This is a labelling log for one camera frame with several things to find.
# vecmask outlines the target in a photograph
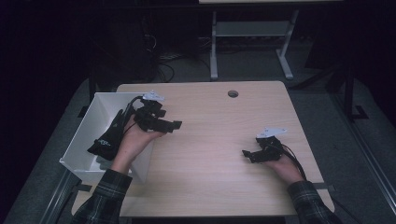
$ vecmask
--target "plaid sleeve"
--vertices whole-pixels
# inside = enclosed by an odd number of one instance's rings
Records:
[[[293,183],[288,188],[300,223],[342,223],[323,203],[314,185],[309,181]]]
[[[72,223],[119,223],[120,209],[132,178],[106,170],[101,181],[73,216]]]

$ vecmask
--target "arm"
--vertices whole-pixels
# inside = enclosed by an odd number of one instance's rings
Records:
[[[313,184],[303,179],[291,159],[282,155],[279,161],[267,161],[265,164],[288,184],[288,193],[300,223],[342,223],[323,203]]]
[[[132,178],[128,171],[149,142],[165,133],[142,131],[131,116],[110,169],[106,170],[91,198],[73,216],[72,223],[119,223],[120,209]]]

